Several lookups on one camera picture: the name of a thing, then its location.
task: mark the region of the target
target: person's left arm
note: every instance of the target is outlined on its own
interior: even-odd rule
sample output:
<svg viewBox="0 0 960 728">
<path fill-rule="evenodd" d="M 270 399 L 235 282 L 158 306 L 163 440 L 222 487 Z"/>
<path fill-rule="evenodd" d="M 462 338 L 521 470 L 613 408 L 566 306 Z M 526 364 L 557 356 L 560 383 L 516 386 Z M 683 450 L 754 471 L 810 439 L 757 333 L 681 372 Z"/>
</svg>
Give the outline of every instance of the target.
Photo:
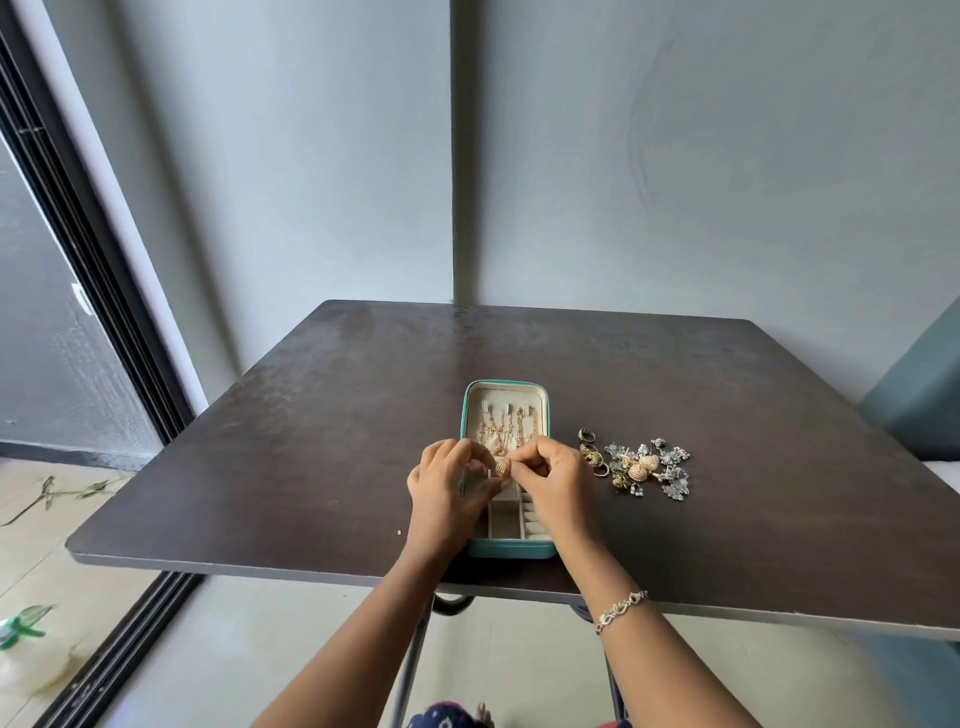
<svg viewBox="0 0 960 728">
<path fill-rule="evenodd" d="M 470 440 L 443 440 L 423 451 L 407 478 L 413 515 L 400 557 L 254 728 L 376 726 L 427 599 L 502 488 L 491 478 L 461 497 L 457 481 L 468 464 L 495 467 L 487 449 Z"/>
</svg>

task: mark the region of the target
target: person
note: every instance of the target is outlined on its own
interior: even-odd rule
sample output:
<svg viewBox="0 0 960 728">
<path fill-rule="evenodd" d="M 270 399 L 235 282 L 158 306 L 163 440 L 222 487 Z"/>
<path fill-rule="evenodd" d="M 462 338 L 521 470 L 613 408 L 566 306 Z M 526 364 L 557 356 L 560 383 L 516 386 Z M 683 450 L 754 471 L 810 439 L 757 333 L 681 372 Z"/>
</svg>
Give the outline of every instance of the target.
<svg viewBox="0 0 960 728">
<path fill-rule="evenodd" d="M 639 588 L 604 547 L 593 521 L 593 473 L 577 450 L 541 435 L 507 458 L 511 477 L 533 498 L 596 623 Z M 461 496 L 457 483 L 464 467 L 488 471 L 495 461 L 466 439 L 443 440 L 423 451 L 407 478 L 413 512 L 396 563 L 254 728 L 377 725 L 427 599 L 503 487 L 502 479 L 490 478 Z M 629 607 L 599 639 L 634 725 L 758 726 L 651 601 Z M 410 725 L 482 726 L 489 725 L 488 717 L 474 721 L 459 706 L 442 703 Z"/>
</svg>

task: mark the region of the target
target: hand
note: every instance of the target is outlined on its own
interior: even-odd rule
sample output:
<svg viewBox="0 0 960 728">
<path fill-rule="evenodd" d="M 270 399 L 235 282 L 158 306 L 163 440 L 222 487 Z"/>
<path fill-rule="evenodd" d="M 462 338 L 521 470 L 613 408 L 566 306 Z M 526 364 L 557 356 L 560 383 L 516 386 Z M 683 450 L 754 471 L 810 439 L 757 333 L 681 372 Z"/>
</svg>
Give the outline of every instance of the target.
<svg viewBox="0 0 960 728">
<path fill-rule="evenodd" d="M 487 503 L 503 489 L 503 478 L 494 477 L 461 496 L 457 482 L 464 467 L 483 473 L 496 462 L 489 450 L 472 440 L 442 440 L 423 451 L 420 464 L 407 477 L 414 509 L 403 550 L 440 571 L 464 547 Z"/>
<path fill-rule="evenodd" d="M 533 497 L 537 516 L 557 549 L 599 541 L 593 524 L 594 475 L 577 450 L 535 435 L 507 459 L 512 461 L 510 476 Z"/>
</svg>

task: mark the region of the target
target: bracelet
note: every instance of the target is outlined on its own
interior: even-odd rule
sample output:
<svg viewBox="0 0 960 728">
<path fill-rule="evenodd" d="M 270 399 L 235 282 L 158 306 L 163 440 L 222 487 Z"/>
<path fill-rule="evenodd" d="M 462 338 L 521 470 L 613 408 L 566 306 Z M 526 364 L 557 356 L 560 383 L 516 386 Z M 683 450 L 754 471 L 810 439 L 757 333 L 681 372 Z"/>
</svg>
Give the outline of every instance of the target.
<svg viewBox="0 0 960 728">
<path fill-rule="evenodd" d="M 600 620 L 593 625 L 594 634 L 599 635 L 601 632 L 603 632 L 604 627 L 608 626 L 614 619 L 622 615 L 635 604 L 639 604 L 645 598 L 647 598 L 647 591 L 644 589 L 639 592 L 632 592 L 630 596 L 623 601 L 618 601 L 613 605 L 609 612 L 604 612 L 602 615 L 600 615 Z"/>
</svg>

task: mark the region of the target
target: person's right hand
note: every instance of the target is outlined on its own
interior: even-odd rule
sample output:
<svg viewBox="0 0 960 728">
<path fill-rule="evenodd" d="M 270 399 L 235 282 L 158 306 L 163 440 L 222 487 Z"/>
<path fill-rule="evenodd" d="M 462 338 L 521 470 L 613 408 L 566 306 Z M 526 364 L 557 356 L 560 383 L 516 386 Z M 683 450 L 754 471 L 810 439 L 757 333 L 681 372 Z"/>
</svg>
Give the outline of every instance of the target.
<svg viewBox="0 0 960 728">
<path fill-rule="evenodd" d="M 593 524 L 595 476 L 580 452 L 535 435 L 507 459 L 510 477 L 533 497 L 537 516 L 557 548 L 598 540 Z"/>
</svg>

